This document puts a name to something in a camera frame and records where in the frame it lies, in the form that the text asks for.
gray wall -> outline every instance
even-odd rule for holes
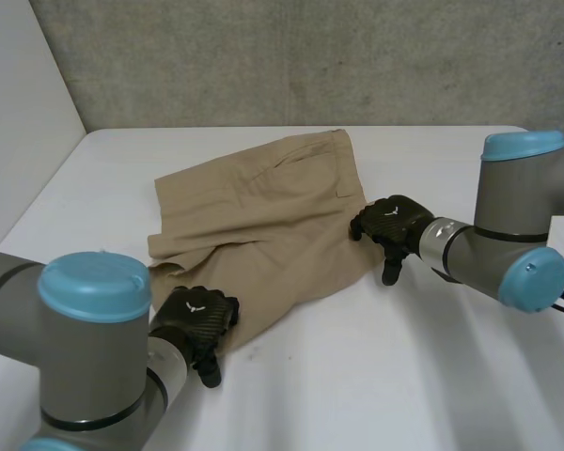
[[[32,0],[89,131],[564,129],[564,0]]]

khaki pants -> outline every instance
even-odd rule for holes
[[[218,288],[240,302],[220,351],[265,331],[296,303],[356,282],[382,261],[351,241],[366,205],[344,131],[291,136],[155,182],[162,233],[149,237],[153,304],[176,286]]]

white tabletop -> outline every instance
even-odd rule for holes
[[[323,127],[108,130],[88,135],[0,251],[48,262],[105,249],[149,263],[153,180]],[[511,127],[348,127],[368,200],[406,194],[472,222],[485,136]],[[564,255],[564,219],[551,243]],[[526,315],[443,282],[417,257],[295,308],[187,382],[150,451],[564,450],[564,315]],[[0,356],[0,450],[33,432],[38,374]]]

